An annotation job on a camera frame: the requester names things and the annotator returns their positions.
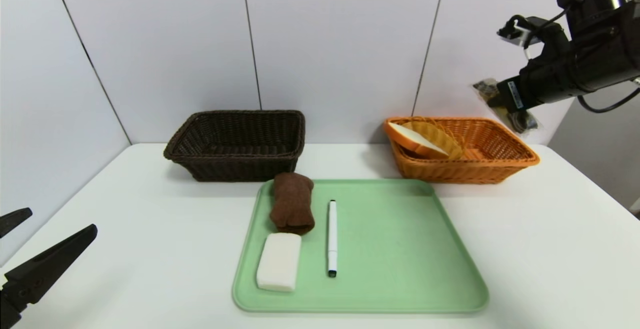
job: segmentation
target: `orange wicker basket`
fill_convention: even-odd
[[[494,184],[540,162],[522,140],[496,121],[482,117],[390,117],[387,122],[405,124],[433,120],[464,143],[457,160],[416,158],[391,141],[398,170],[405,178],[437,183]]]

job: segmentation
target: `white marker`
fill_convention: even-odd
[[[329,238],[327,241],[327,270],[330,278],[336,278],[338,275],[338,209],[336,209],[336,200],[329,201]]]

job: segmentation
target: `white wall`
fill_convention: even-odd
[[[129,142],[62,1],[0,1],[0,210],[33,211],[2,265]]]
[[[584,98],[594,108],[605,108],[635,88],[620,83]],[[626,208],[640,200],[640,98],[602,114],[576,101],[549,147]]]
[[[522,49],[500,40],[496,32],[514,14],[548,19],[561,11],[556,0],[441,0],[414,115],[494,119],[471,85],[516,76],[527,64]],[[567,28],[564,19],[558,23]],[[541,46],[533,46],[532,52],[539,53]],[[526,136],[526,142],[547,143],[570,104],[565,100],[533,108],[542,129]]]
[[[265,110],[301,110],[309,143],[383,142],[409,116],[438,0],[247,0]]]
[[[258,110],[245,0],[65,0],[134,143],[189,115]]]

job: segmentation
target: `basket rim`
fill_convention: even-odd
[[[297,130],[297,140],[294,143],[294,148],[291,151],[279,154],[176,154],[174,150],[176,146],[183,140],[183,137],[190,126],[198,117],[204,117],[206,115],[214,114],[258,114],[258,115],[274,115],[274,114],[293,114],[299,120],[299,128]],[[208,110],[196,112],[190,115],[187,120],[180,126],[178,131],[174,133],[166,147],[164,148],[164,157],[171,161],[211,161],[211,160],[226,160],[237,159],[242,161],[253,160],[295,160],[299,158],[305,146],[305,116],[300,110]]]
[[[386,119],[386,122],[395,123],[401,120],[411,120],[411,119],[432,119],[435,122],[438,121],[474,121],[474,122],[487,122],[492,126],[496,127],[497,130],[501,131],[504,135],[508,136],[510,139],[517,142],[518,145],[524,147],[526,152],[530,154],[529,158],[521,158],[521,159],[421,159],[421,158],[413,158],[408,156],[405,151],[398,146],[397,143],[391,142],[391,148],[394,153],[402,156],[403,160],[419,163],[423,165],[465,165],[466,167],[485,167],[486,165],[490,165],[490,167],[532,167],[540,163],[540,157],[538,154],[533,151],[525,142],[523,142],[519,137],[514,135],[509,129],[506,128],[500,122],[496,120],[489,119],[487,117],[443,117],[443,116],[396,116],[389,117]]]

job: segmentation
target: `green tray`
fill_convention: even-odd
[[[302,236],[294,292],[262,290],[256,271],[274,204],[267,181],[253,209],[233,282],[251,312],[468,313],[489,291],[434,189],[411,179],[314,180],[315,228]],[[338,275],[327,276],[329,200],[338,208]]]

